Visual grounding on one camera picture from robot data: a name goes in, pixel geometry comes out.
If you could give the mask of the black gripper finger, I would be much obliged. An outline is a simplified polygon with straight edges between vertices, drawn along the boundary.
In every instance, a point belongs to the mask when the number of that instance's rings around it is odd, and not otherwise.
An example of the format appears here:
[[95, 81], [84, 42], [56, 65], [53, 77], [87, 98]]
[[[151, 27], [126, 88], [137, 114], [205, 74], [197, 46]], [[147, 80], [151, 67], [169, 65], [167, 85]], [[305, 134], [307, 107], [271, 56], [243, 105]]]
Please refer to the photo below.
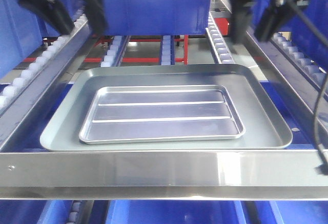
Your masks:
[[276, 6], [272, 3], [264, 10], [259, 23], [254, 30], [254, 36], [259, 42], [267, 42], [296, 13], [288, 4]]
[[107, 27], [103, 0], [82, 0], [84, 2], [84, 13], [94, 34], [102, 35]]
[[233, 44], [241, 44], [252, 20], [253, 0], [230, 0], [232, 15], [230, 36]]
[[43, 19], [61, 35], [69, 35], [74, 28], [74, 23], [60, 0], [18, 0], [18, 3]]

